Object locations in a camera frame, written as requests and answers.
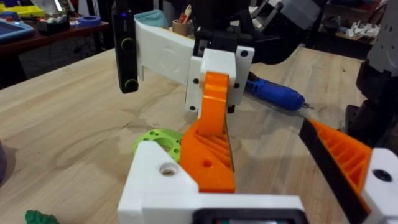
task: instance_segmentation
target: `screwdriver tip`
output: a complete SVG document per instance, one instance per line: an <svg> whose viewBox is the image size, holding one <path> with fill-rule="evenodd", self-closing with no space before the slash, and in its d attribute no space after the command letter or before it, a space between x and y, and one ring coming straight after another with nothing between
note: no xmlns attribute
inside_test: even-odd
<svg viewBox="0 0 398 224"><path fill-rule="evenodd" d="M304 103L303 103L303 108L310 108L310 109L313 109L313 106L311 106L309 103L304 102Z"/></svg>

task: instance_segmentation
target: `green 3d-printed ring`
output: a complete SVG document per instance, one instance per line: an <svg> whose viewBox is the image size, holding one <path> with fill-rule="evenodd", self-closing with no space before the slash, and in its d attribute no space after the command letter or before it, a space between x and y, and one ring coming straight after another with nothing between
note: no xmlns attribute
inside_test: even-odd
<svg viewBox="0 0 398 224"><path fill-rule="evenodd" d="M182 134L169 129L155 129L148 131L140 136L132 147L133 153L136 153L137 146L141 141L155 141L169 154L177 163L180 162Z"/></svg>

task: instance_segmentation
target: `green object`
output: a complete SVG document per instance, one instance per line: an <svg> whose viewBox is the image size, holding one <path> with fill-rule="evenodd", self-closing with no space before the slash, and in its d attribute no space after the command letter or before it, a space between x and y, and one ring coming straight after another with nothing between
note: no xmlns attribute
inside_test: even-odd
<svg viewBox="0 0 398 224"><path fill-rule="evenodd" d="M55 216L33 210L26 211L25 220L26 224L60 224Z"/></svg>
<svg viewBox="0 0 398 224"><path fill-rule="evenodd" d="M169 129L155 129L140 136L134 143L133 153L136 153L137 146L141 141L155 141L169 154L177 163L180 162L182 134Z"/></svg>

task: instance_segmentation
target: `gray machine part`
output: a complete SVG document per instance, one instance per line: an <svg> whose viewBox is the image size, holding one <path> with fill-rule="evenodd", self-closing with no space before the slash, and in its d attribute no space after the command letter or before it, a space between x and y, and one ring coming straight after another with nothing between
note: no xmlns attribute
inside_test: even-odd
<svg viewBox="0 0 398 224"><path fill-rule="evenodd" d="M376 43L368 53L370 66L379 72L398 76L398 1L389 1Z"/></svg>
<svg viewBox="0 0 398 224"><path fill-rule="evenodd" d="M284 5L281 13L303 30L314 23L321 11L312 0L269 0L268 4L275 7L278 2Z"/></svg>

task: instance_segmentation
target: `black knob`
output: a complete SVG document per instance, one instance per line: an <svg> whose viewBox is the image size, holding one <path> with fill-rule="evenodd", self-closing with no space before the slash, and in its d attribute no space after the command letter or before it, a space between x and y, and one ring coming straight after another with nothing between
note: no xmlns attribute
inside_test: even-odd
<svg viewBox="0 0 398 224"><path fill-rule="evenodd" d="M133 46L134 46L134 41L132 38L127 37L122 40L121 47L123 50L131 51L133 49Z"/></svg>

